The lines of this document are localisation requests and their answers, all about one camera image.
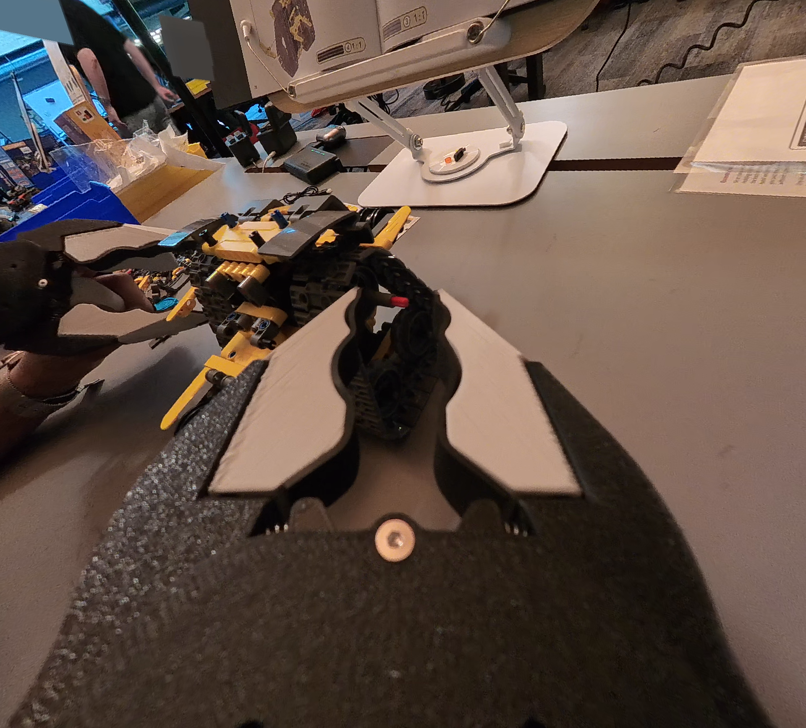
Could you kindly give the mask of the black power bank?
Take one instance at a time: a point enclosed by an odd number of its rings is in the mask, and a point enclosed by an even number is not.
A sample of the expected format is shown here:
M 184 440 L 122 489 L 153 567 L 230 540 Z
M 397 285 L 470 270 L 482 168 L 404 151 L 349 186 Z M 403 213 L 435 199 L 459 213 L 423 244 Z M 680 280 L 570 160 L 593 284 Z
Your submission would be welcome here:
M 281 168 L 306 186 L 320 186 L 333 175 L 344 172 L 338 156 L 312 146 L 287 157 Z

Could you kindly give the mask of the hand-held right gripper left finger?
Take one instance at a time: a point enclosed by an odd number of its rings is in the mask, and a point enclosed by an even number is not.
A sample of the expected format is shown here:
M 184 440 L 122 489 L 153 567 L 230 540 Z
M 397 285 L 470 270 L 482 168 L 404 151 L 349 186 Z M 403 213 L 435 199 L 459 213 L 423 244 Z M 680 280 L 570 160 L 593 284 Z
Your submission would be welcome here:
M 356 406 L 338 360 L 356 336 L 359 295 L 347 291 L 271 354 L 209 493 L 287 489 L 345 447 Z

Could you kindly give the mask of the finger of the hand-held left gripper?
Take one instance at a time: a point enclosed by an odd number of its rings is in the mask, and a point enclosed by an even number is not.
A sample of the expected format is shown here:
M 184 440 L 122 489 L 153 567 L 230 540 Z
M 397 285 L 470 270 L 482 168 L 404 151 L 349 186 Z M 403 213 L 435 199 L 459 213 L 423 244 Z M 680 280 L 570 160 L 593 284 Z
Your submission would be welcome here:
M 19 239 L 63 257 L 77 268 L 99 273 L 117 270 L 174 270 L 173 250 L 160 243 L 172 232 L 139 224 L 65 219 L 27 230 Z
M 168 312 L 147 313 L 124 310 L 123 300 L 98 284 L 93 272 L 72 272 L 68 292 L 69 309 L 56 330 L 59 346 L 119 346 L 169 338 L 186 330 L 207 325 L 207 317 L 196 311 L 169 319 Z

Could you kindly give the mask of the laminated paper sheet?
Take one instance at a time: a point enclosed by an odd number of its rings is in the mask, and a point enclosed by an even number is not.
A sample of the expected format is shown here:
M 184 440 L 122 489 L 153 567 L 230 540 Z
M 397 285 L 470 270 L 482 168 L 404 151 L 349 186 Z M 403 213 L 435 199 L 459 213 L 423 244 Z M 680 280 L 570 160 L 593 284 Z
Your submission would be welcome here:
M 672 190 L 805 196 L 805 59 L 740 65 L 674 171 Z

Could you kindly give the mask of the clear plastic bags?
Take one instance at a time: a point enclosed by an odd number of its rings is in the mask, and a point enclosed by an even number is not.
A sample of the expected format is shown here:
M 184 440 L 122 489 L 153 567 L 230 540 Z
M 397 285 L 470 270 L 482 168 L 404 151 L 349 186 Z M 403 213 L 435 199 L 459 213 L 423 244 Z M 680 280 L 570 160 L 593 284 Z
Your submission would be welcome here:
M 155 158 L 161 165 L 207 172 L 223 168 L 216 160 L 207 158 L 200 143 L 190 143 L 188 133 L 180 135 L 173 126 L 156 134 L 145 125 L 123 143 L 136 152 Z

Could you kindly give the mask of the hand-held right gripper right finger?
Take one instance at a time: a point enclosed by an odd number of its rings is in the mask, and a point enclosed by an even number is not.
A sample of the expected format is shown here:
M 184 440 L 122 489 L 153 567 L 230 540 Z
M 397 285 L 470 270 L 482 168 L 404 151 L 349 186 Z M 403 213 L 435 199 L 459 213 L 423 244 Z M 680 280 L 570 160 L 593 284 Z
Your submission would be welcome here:
M 454 508 L 503 507 L 532 497 L 578 498 L 581 485 L 513 345 L 446 290 L 438 290 L 447 394 L 435 474 Z

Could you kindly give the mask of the yellow cardboard box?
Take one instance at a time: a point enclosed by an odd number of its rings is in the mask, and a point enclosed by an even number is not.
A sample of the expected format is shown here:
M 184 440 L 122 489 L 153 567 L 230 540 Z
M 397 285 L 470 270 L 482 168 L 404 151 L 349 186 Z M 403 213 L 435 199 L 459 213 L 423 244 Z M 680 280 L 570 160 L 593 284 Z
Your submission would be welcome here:
M 117 198 L 135 217 L 145 223 L 187 191 L 222 169 L 212 162 L 203 169 L 163 164 L 115 191 Z

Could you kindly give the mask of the blue plastic bin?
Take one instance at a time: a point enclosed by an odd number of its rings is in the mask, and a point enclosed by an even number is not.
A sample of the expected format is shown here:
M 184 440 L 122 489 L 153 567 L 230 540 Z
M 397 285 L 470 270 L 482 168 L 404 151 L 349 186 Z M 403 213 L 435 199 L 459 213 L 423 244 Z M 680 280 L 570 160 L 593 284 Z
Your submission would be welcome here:
M 1 241 L 11 241 L 24 232 L 66 219 L 139 223 L 107 185 L 91 181 L 88 189 L 81 190 L 65 178 L 36 194 L 21 219 L 1 234 Z

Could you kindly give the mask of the person's left forearm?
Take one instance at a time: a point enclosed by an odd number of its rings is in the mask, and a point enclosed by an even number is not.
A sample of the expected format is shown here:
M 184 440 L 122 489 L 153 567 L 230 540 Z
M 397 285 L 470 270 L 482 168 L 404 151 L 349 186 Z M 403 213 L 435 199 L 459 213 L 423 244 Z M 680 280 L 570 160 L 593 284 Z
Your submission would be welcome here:
M 113 348 L 73 356 L 15 351 L 2 360 L 1 456 L 8 455 L 51 414 L 79 395 L 82 380 Z

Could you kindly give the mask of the loose toy brick pieces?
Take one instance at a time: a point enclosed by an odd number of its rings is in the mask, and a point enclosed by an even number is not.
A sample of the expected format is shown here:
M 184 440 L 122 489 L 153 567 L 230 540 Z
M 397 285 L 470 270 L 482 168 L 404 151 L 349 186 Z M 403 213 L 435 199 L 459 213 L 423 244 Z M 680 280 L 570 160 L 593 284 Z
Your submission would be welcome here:
M 175 269 L 125 271 L 135 281 L 157 312 L 172 310 L 178 303 L 182 290 L 188 284 L 188 265 L 181 263 Z

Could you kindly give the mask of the white book stand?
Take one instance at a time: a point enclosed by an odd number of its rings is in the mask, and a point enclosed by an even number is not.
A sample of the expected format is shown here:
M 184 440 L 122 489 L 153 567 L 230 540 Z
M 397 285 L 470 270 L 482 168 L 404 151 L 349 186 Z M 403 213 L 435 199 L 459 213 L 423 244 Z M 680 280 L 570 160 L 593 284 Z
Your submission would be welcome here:
M 373 123 L 396 141 L 398 156 L 364 191 L 359 203 L 368 206 L 411 207 L 471 207 L 508 205 L 531 194 L 546 172 L 568 129 L 565 124 L 526 123 L 523 113 L 512 99 L 500 78 L 495 64 L 517 59 L 529 51 L 540 51 L 546 45 L 519 45 L 516 42 L 516 21 L 505 16 L 507 11 L 530 3 L 509 7 L 503 4 L 489 26 L 460 24 L 452 33 L 463 33 L 471 48 L 449 52 L 425 65 L 403 65 L 382 82 L 378 77 L 361 89 L 365 92 L 350 98 L 329 95 L 320 102 L 298 103 L 285 91 L 258 95 L 248 80 L 242 51 L 243 39 L 235 23 L 229 0 L 188 0 L 192 17 L 204 22 L 210 37 L 210 48 L 222 54 L 218 35 L 224 35 L 224 47 L 236 48 L 242 67 L 234 58 L 227 58 L 220 69 L 222 77 L 214 88 L 231 95 L 228 104 L 237 102 L 241 91 L 240 72 L 245 74 L 249 98 L 270 99 L 282 110 L 310 110 L 333 102 Z M 369 97 L 386 90 L 441 78 L 455 71 L 476 70 L 482 88 L 503 118 L 494 128 L 455 135 L 428 137 L 407 127 L 400 120 L 378 107 Z

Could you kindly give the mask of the person's left hand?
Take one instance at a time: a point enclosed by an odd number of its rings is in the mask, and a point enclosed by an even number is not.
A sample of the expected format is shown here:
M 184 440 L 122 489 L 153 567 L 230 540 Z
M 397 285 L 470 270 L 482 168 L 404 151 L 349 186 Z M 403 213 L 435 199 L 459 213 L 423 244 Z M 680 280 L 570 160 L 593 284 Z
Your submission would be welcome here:
M 97 274 L 94 280 L 120 297 L 124 303 L 124 310 L 156 312 L 154 305 L 147 299 L 131 275 L 125 272 Z

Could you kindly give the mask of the black battery charger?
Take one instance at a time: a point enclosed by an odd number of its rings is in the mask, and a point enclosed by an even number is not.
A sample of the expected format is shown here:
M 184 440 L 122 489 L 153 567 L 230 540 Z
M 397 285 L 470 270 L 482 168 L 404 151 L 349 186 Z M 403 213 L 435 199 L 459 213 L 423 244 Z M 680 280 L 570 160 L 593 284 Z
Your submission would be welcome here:
M 234 130 L 224 139 L 225 145 L 230 150 L 242 168 L 248 169 L 259 163 L 261 157 L 252 143 L 251 138 L 242 130 Z
M 297 134 L 291 124 L 292 115 L 271 101 L 264 105 L 264 112 L 267 122 L 259 128 L 258 141 L 268 156 L 282 157 L 297 143 Z

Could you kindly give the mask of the printed cardboard box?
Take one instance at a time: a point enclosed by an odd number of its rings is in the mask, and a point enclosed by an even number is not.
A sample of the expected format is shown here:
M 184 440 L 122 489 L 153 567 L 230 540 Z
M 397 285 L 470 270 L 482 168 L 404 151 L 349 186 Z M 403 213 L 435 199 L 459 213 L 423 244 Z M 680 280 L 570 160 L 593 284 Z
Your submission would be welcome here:
M 55 124 L 74 145 L 123 139 L 92 103 L 83 102 L 66 109 L 55 117 Z

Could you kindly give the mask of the yellow black toy brick vehicle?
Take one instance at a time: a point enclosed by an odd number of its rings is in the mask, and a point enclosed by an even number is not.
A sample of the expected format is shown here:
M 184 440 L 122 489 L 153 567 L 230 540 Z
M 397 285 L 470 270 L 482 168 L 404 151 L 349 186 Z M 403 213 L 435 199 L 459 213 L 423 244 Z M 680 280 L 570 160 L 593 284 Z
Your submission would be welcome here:
M 404 439 L 434 388 L 439 356 L 438 295 L 390 250 L 409 215 L 408 207 L 358 209 L 331 194 L 298 195 L 201 220 L 165 239 L 188 265 L 189 289 L 171 318 L 194 306 L 220 350 L 160 428 L 175 427 L 200 390 L 209 387 L 211 398 L 359 288 L 357 357 L 346 380 L 357 424 L 383 440 Z

